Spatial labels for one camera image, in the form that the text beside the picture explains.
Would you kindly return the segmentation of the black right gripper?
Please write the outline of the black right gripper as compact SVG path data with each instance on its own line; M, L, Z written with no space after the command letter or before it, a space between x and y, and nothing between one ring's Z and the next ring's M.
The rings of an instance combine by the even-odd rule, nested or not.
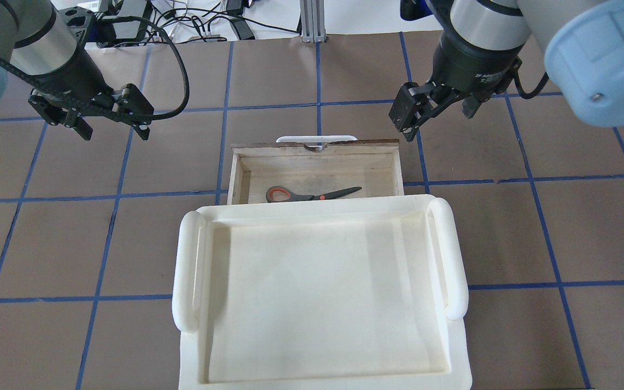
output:
M389 109L389 119L406 141L414 140L420 127L440 114L440 105L456 93L461 113L472 119L487 96L504 92L514 79L512 67L520 64L523 44L505 51L471 47L461 41L440 39L433 55L433 71L426 84L405 82Z

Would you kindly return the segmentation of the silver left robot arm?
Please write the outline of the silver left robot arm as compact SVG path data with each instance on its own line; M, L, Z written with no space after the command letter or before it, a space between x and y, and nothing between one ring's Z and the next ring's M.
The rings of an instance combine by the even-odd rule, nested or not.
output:
M113 89L85 49L87 41L111 42L114 25L151 27L175 56L183 82L176 108L158 114L132 83ZM86 118L107 118L131 126L148 140L153 121L175 118L191 95L189 76L176 43L151 19L136 15L99 17L87 8L57 10L50 1L0 1L0 99L8 75L32 87L28 103L50 126L62 125L90 140Z

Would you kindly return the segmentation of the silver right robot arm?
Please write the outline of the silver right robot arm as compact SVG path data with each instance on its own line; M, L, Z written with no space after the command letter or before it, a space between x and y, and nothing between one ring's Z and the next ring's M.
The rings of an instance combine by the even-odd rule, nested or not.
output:
M513 82L532 99L556 84L580 120L624 126L624 1L402 1L443 34L424 84L406 82L389 118L407 141L453 103L473 118Z

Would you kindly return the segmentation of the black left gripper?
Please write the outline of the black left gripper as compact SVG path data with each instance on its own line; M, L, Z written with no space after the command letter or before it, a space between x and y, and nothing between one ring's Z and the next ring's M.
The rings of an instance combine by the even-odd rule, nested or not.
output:
M128 124L141 140L148 140L149 125L152 120L136 120L134 116L153 115L154 108L135 84L125 84L121 89L113 89L107 84L101 71L86 51L76 51L71 59L59 69L47 74L30 74L38 84L52 87L57 94L46 94L47 106L42 108L39 103L32 105L33 109L46 122L63 122L66 128L74 130L82 140L89 141L93 135L93 128L77 111L72 111L72 105L63 101L61 96L73 97L79 101L86 101L102 108L111 109L116 106L114 113L128 114L129 120L113 119L113 121ZM62 109L67 109L65 119Z

